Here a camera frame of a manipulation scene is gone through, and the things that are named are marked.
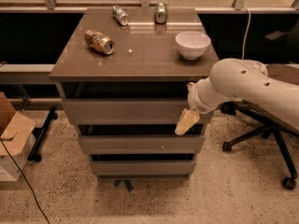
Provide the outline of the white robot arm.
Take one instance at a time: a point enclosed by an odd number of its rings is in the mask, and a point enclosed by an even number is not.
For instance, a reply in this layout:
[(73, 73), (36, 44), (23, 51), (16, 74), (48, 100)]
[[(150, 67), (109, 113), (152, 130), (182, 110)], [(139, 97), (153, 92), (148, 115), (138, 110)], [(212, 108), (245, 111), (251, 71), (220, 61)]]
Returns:
[(253, 60), (223, 59), (209, 77), (188, 84), (188, 108), (183, 110), (175, 134), (185, 134), (202, 114), (235, 99), (250, 102), (281, 124), (299, 132), (299, 86), (268, 76), (268, 66)]

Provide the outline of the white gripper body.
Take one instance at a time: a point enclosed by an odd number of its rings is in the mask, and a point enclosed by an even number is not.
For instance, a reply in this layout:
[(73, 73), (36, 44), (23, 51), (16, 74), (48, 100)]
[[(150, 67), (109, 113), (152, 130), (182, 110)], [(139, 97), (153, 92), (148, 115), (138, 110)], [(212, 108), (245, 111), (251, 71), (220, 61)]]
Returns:
[(200, 97), (199, 82), (196, 82), (188, 89), (187, 102), (190, 110), (196, 111), (199, 114), (207, 114), (215, 109), (214, 106), (205, 104)]

